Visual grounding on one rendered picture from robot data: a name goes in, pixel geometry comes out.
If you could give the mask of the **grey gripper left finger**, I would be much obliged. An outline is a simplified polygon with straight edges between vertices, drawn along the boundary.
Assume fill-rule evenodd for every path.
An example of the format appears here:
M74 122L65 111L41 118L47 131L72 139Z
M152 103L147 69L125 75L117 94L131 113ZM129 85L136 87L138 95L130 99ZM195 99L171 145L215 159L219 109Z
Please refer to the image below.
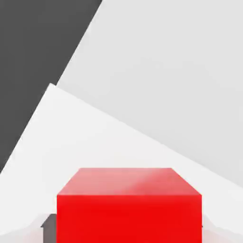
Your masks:
M56 243L56 214L39 215L27 227L0 235L0 243Z

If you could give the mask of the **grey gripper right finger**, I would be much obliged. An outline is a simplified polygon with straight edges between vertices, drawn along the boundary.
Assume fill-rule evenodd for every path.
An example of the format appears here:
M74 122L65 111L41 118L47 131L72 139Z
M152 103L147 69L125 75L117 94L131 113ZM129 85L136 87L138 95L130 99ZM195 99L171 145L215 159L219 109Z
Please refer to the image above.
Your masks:
M243 243L243 235L217 227L203 215L202 243Z

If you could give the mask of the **small red cube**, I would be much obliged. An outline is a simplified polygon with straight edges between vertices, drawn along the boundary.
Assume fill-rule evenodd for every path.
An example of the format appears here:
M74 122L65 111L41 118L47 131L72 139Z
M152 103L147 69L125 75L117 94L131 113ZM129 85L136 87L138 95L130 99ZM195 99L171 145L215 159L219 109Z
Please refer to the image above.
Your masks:
M171 168L81 168L57 194L56 243L202 243L202 196Z

